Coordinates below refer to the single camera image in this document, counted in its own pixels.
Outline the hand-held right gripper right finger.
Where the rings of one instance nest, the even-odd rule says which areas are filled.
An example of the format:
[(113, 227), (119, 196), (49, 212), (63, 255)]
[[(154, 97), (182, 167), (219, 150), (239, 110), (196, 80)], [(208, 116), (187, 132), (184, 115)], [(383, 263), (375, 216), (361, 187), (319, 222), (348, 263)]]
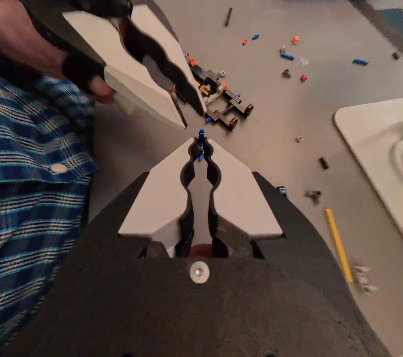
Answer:
[(208, 138), (208, 225), (214, 257), (260, 257), (257, 240), (283, 236), (251, 169)]

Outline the white wooden book stand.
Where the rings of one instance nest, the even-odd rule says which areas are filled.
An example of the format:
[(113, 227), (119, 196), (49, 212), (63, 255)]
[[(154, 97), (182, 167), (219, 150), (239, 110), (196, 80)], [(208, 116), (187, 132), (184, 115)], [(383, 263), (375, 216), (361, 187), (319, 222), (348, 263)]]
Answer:
[(334, 123), (403, 233), (403, 99), (340, 108)]

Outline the yellow lego axle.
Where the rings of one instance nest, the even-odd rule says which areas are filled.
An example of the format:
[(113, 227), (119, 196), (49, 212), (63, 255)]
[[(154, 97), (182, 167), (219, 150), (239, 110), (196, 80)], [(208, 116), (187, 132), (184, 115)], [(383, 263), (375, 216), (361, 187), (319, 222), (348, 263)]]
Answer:
[(349, 263), (348, 263), (348, 260), (346, 257), (346, 253), (345, 253), (344, 245), (341, 240), (339, 229), (335, 222), (334, 214), (333, 214), (332, 210), (329, 208), (326, 208), (324, 210), (324, 213), (325, 213), (325, 217), (328, 222), (328, 225), (329, 225), (331, 236), (334, 241), (336, 254), (337, 254), (337, 257), (339, 260), (340, 269), (343, 273), (345, 281), (347, 283), (353, 283), (354, 278), (353, 278), (353, 275), (352, 275), (352, 272), (351, 272), (351, 269), (350, 269), (350, 266), (349, 266)]

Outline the light grey lego connector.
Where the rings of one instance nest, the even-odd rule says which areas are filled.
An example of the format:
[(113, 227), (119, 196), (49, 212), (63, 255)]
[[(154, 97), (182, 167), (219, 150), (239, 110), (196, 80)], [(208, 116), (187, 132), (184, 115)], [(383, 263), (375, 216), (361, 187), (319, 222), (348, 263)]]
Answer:
[(354, 282), (363, 294), (371, 295), (379, 288), (372, 284), (370, 280), (370, 268), (355, 264), (353, 267)]

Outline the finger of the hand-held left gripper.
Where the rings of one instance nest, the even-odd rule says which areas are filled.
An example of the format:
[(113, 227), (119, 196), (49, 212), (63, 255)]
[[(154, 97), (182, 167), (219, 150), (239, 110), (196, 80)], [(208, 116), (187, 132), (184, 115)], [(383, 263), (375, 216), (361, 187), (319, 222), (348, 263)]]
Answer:
[(179, 42), (147, 5), (133, 7), (131, 16), (120, 22), (120, 33), (134, 59), (143, 65), (149, 56), (179, 95), (200, 116), (205, 115), (206, 106)]
[(171, 127), (186, 123), (171, 93), (160, 87), (148, 69), (124, 48), (112, 23), (86, 12), (65, 12), (63, 17), (105, 62), (104, 80), (114, 90), (117, 106), (131, 115), (141, 108)]

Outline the person's left hand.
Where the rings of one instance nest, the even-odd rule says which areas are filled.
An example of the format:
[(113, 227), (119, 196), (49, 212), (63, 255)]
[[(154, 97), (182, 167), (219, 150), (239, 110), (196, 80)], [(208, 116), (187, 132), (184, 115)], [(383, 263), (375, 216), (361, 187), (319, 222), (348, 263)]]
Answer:
[(18, 0), (0, 1), (0, 49), (1, 54), (28, 71), (69, 80), (91, 99), (114, 103), (113, 90), (104, 81), (102, 68), (51, 45), (36, 31)]

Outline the black lego chassis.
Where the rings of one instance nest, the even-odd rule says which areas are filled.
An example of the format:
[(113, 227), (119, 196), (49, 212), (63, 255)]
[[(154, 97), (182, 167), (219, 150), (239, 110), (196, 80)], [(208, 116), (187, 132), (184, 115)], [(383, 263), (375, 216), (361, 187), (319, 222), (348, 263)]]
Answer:
[(253, 104), (244, 104), (240, 94), (231, 91), (219, 73), (202, 68), (193, 57), (184, 53), (196, 86), (206, 107), (205, 123), (221, 125), (227, 132), (232, 132), (240, 119), (245, 120), (254, 111)]

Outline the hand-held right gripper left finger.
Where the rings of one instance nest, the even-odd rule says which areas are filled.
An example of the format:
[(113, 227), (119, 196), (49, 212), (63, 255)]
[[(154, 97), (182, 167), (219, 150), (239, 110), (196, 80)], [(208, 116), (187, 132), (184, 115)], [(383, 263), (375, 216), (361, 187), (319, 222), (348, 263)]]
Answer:
[(194, 236), (193, 179), (194, 138), (148, 172), (118, 234), (160, 242), (170, 257), (186, 257)]

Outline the person's left forearm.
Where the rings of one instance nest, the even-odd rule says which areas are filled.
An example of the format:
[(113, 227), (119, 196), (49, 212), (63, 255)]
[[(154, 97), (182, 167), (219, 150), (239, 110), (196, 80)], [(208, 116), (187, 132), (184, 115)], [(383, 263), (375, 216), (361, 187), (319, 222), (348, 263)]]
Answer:
[(98, 171), (93, 101), (3, 56), (0, 77), (1, 183), (72, 183)]

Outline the person's plaid shirt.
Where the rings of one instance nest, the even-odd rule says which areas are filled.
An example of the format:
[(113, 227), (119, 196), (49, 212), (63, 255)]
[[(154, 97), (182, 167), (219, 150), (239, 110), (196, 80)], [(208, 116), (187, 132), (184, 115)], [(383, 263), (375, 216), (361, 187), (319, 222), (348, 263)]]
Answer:
[(1, 183), (1, 349), (44, 302), (81, 234), (91, 180)]

